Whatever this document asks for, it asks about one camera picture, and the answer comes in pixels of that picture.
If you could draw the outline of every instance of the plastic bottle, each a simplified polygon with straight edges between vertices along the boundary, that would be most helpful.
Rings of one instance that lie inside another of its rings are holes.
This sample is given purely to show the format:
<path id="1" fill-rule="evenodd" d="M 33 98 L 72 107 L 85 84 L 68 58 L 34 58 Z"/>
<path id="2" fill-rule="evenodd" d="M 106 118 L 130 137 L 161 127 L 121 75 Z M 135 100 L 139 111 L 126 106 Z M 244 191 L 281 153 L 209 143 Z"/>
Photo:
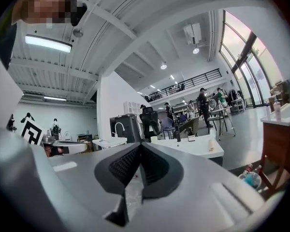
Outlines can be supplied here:
<path id="1" fill-rule="evenodd" d="M 267 117 L 267 119 L 271 118 L 271 111 L 270 111 L 269 104 L 266 104 L 266 117 Z"/>
<path id="2" fill-rule="evenodd" d="M 259 174 L 260 171 L 261 171 L 261 169 L 262 169 L 262 166 L 259 165 L 259 166 L 258 166 L 257 168 L 255 168 L 252 172 L 253 172 L 253 173 L 256 173 L 256 174 Z"/>
<path id="3" fill-rule="evenodd" d="M 243 179 L 245 179 L 246 178 L 246 176 L 249 174 L 249 172 L 247 171 L 247 170 L 244 170 L 244 172 L 240 175 L 240 176 L 238 176 L 241 180 L 243 180 Z"/>
<path id="4" fill-rule="evenodd" d="M 281 121 L 280 103 L 278 102 L 277 97 L 275 97 L 274 111 L 276 120 Z"/>

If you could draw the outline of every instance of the office chair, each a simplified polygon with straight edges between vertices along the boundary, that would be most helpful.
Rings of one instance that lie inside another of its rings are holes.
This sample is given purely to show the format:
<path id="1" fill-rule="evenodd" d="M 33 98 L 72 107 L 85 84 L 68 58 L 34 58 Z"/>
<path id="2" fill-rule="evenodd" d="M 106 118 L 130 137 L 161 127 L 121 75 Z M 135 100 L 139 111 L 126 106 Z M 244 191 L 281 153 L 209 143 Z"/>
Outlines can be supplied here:
<path id="1" fill-rule="evenodd" d="M 140 114 L 140 119 L 143 123 L 145 138 L 149 139 L 161 133 L 158 124 L 158 113 L 154 111 L 152 107 L 144 108 L 143 113 Z"/>

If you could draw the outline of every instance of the gray machine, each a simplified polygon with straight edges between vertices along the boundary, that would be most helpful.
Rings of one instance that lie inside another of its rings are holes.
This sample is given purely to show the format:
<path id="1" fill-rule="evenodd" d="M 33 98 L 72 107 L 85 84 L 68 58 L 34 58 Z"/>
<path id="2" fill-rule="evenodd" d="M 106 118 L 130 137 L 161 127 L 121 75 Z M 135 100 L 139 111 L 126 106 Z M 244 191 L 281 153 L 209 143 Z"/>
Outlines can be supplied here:
<path id="1" fill-rule="evenodd" d="M 143 203 L 128 221 L 125 187 L 139 166 Z M 0 189 L 43 231 L 246 231 L 267 214 L 253 188 L 214 162 L 150 143 L 48 159 L 0 130 Z"/>

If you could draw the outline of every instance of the person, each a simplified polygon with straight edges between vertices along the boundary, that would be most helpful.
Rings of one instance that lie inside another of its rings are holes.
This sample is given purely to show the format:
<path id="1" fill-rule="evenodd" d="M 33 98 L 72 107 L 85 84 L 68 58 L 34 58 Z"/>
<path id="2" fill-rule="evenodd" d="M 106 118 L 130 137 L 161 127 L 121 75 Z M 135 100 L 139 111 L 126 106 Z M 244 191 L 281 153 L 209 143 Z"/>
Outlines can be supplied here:
<path id="1" fill-rule="evenodd" d="M 16 130 L 16 127 L 14 127 L 14 117 L 13 117 L 13 114 L 11 115 L 10 119 L 9 119 L 9 122 L 6 126 L 6 129 L 9 130 L 9 131 L 15 131 Z"/>
<path id="2" fill-rule="evenodd" d="M 166 110 L 166 113 L 167 113 L 167 117 L 172 120 L 172 126 L 174 126 L 174 118 L 173 118 L 174 110 L 173 110 L 173 107 L 171 107 L 168 102 L 166 102 L 164 105 L 165 105 L 165 110 Z"/>
<path id="3" fill-rule="evenodd" d="M 193 106 L 193 101 L 189 101 L 189 105 L 187 106 L 187 112 L 189 114 L 189 119 L 195 118 L 195 109 Z"/>
<path id="4" fill-rule="evenodd" d="M 59 133 L 61 132 L 61 128 L 60 128 L 56 118 L 54 118 L 54 122 L 52 124 L 51 130 L 54 134 L 54 138 L 56 140 L 59 140 Z"/>
<path id="5" fill-rule="evenodd" d="M 220 100 L 220 102 L 221 102 L 221 105 L 222 105 L 223 107 L 227 107 L 228 104 L 227 104 L 225 98 L 227 98 L 228 96 L 226 96 L 226 95 L 224 95 L 224 94 L 222 93 L 221 88 L 217 88 L 217 91 L 218 91 L 218 94 L 217 94 L 217 95 L 218 95 L 218 98 L 219 98 L 219 100 Z"/>
<path id="6" fill-rule="evenodd" d="M 26 118 L 29 118 L 29 119 L 32 119 L 33 121 L 35 121 L 34 118 L 31 116 L 31 114 L 27 113 L 27 115 L 20 121 L 20 123 L 24 123 Z"/>
<path id="7" fill-rule="evenodd" d="M 10 4 L 0 4 L 0 59 L 6 70 L 12 57 L 18 21 L 28 24 L 64 23 L 65 18 L 71 17 L 71 11 L 73 16 L 76 11 L 76 2 L 72 0 L 5 1 Z"/>
<path id="8" fill-rule="evenodd" d="M 206 98 L 204 93 L 205 93 L 205 88 L 202 87 L 200 89 L 200 94 L 199 94 L 198 100 L 200 101 L 200 110 L 203 114 L 206 126 L 211 128 L 211 127 L 213 127 L 213 125 L 211 125 L 209 123 L 209 121 L 207 120 L 208 119 L 208 99 Z"/>

